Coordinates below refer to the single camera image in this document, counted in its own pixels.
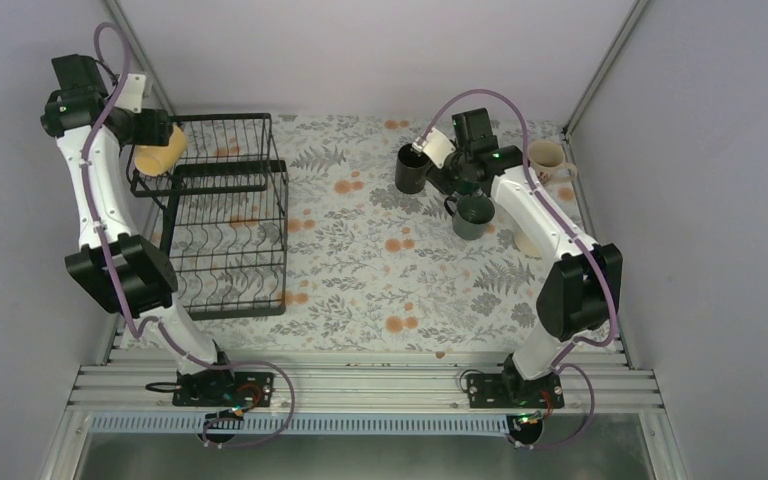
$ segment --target white mug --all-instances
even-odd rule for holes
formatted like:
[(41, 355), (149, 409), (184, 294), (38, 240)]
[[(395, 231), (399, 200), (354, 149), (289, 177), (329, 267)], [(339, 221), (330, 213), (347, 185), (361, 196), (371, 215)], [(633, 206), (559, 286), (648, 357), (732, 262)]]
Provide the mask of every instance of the white mug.
[[(537, 178), (543, 185), (571, 182), (578, 175), (575, 165), (567, 161), (564, 148), (550, 140), (535, 140), (528, 144), (528, 161), (537, 172)], [(569, 170), (566, 176), (558, 176), (558, 170)]]

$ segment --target beige mug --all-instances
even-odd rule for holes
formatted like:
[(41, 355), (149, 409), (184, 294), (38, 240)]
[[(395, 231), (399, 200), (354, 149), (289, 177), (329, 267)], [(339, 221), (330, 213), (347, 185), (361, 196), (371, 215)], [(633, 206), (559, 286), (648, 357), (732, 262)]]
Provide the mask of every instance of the beige mug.
[(134, 166), (144, 175), (156, 177), (168, 172), (187, 150), (187, 134), (178, 125), (172, 126), (169, 145), (165, 147), (137, 145)]
[[(575, 180), (578, 169), (567, 161), (564, 148), (550, 140), (535, 140), (528, 144), (528, 161), (537, 172), (537, 178), (543, 185), (564, 183)], [(569, 170), (566, 176), (555, 175), (558, 170)]]

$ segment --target mug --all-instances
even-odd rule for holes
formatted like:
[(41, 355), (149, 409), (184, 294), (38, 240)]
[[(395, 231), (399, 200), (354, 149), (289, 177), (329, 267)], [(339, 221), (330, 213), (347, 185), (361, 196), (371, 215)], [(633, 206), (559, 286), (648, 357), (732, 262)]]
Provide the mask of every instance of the mug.
[(187, 134), (177, 124), (172, 126), (169, 145), (137, 145), (134, 155), (134, 166), (137, 170), (150, 177), (156, 177), (168, 172), (181, 155), (187, 150)]
[(464, 240), (478, 240), (487, 231), (487, 225), (496, 216), (496, 206), (485, 195), (465, 195), (456, 198), (449, 195), (443, 201), (446, 211), (452, 216), (452, 229)]
[(396, 188), (413, 195), (425, 188), (425, 172), (431, 167), (431, 159), (424, 153), (413, 151), (410, 143), (396, 154)]
[[(528, 144), (528, 161), (537, 172), (537, 178), (543, 185), (571, 182), (578, 175), (575, 165), (567, 161), (564, 148), (550, 140), (535, 140)], [(558, 170), (569, 170), (566, 176), (556, 176)]]

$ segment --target black mug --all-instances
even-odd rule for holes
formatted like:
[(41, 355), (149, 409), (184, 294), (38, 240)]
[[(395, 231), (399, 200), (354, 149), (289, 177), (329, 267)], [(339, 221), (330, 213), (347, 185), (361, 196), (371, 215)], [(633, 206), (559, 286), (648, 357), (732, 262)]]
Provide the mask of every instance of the black mug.
[(493, 201), (485, 195), (465, 195), (455, 198), (449, 195), (443, 201), (446, 211), (452, 216), (452, 229), (464, 240), (478, 240), (487, 231), (487, 226), (496, 216)]
[(403, 146), (396, 156), (396, 188), (408, 195), (421, 192), (425, 188), (425, 173), (430, 167), (428, 155), (416, 153), (411, 144)]

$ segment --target white bracket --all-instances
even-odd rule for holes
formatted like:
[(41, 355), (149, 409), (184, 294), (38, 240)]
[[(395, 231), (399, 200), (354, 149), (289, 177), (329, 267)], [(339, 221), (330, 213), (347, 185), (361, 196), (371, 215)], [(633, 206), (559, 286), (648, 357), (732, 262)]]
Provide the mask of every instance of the white bracket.
[(125, 79), (122, 93), (116, 99), (115, 107), (129, 112), (140, 113), (143, 111), (143, 98), (148, 95), (148, 75), (144, 73), (129, 73)]
[(413, 149), (417, 153), (424, 153), (431, 159), (437, 168), (443, 168), (443, 164), (446, 162), (446, 157), (450, 153), (455, 151), (455, 144), (449, 140), (449, 137), (445, 133), (432, 128), (431, 132), (425, 137), (425, 140), (420, 141), (417, 138), (413, 142)]

